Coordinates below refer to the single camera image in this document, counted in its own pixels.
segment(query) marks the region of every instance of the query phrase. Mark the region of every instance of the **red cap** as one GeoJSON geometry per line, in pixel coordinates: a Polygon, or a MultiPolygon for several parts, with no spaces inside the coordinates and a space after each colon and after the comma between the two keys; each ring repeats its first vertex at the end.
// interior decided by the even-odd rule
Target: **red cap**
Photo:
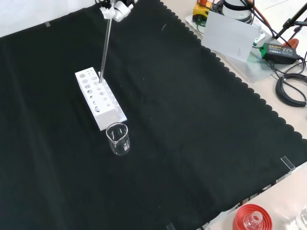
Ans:
{"type": "Polygon", "coordinates": [[[243,223],[245,216],[253,212],[256,212],[256,211],[260,212],[263,216],[263,223],[260,229],[261,230],[272,230],[273,228],[272,219],[270,215],[268,214],[268,212],[262,207],[258,205],[253,205],[253,204],[243,205],[241,208],[239,208],[234,218],[233,230],[245,230],[246,228],[244,227],[244,223],[243,223]]]}
{"type": "Polygon", "coordinates": [[[200,5],[206,5],[207,4],[207,0],[199,0],[200,5]]]}

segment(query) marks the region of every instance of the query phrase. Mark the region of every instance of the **white paper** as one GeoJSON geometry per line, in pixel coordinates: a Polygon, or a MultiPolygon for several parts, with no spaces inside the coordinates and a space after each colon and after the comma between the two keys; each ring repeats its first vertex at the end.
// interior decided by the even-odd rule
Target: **white paper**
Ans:
{"type": "Polygon", "coordinates": [[[247,62],[258,33],[257,27],[210,11],[201,44],[247,62]]]}

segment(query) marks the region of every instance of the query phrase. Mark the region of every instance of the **small beaker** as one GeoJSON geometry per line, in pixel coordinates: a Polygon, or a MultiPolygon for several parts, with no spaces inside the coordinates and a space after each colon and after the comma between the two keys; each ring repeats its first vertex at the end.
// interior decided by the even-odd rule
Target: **small beaker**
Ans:
{"type": "Polygon", "coordinates": [[[295,223],[299,230],[307,230],[307,205],[305,205],[301,213],[296,216],[295,223]]]}
{"type": "Polygon", "coordinates": [[[253,212],[244,218],[244,227],[247,230],[259,230],[262,226],[262,214],[260,212],[253,212]]]}
{"type": "Polygon", "coordinates": [[[122,156],[130,150],[128,127],[123,123],[113,123],[106,129],[110,147],[114,154],[122,156]]]}

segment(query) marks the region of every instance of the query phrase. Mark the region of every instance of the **power adapter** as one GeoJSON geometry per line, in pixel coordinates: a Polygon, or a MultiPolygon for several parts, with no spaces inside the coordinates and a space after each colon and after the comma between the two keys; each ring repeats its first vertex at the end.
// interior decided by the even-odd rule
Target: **power adapter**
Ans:
{"type": "Polygon", "coordinates": [[[275,64],[293,64],[300,59],[294,48],[276,44],[264,43],[260,52],[262,59],[275,64]]]}

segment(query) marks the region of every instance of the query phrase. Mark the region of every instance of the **black cable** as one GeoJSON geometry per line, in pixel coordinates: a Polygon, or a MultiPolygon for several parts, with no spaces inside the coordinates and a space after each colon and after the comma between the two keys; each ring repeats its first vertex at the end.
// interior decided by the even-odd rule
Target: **black cable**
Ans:
{"type": "Polygon", "coordinates": [[[287,71],[285,71],[284,73],[280,70],[278,70],[277,68],[275,68],[274,65],[271,65],[271,68],[273,69],[273,71],[275,72],[275,74],[277,75],[277,77],[279,78],[277,80],[276,83],[276,87],[275,87],[275,92],[277,97],[279,98],[279,100],[281,100],[283,103],[292,106],[292,107],[307,107],[307,98],[306,96],[303,94],[303,92],[301,92],[298,88],[290,85],[289,83],[286,82],[286,80],[289,79],[293,79],[293,80],[298,80],[298,81],[303,81],[305,83],[307,83],[307,76],[301,74],[306,66],[306,56],[307,56],[307,52],[305,54],[304,58],[300,58],[300,60],[302,62],[299,62],[295,65],[293,65],[292,67],[290,67],[287,71]],[[294,67],[298,66],[298,65],[303,65],[302,70],[299,73],[288,73],[291,69],[293,69],[294,67]],[[283,76],[279,76],[277,72],[283,73],[283,76]],[[292,99],[284,90],[283,88],[283,84],[286,84],[288,86],[290,86],[291,88],[293,88],[294,90],[298,91],[304,98],[304,101],[297,101],[292,99]]]}

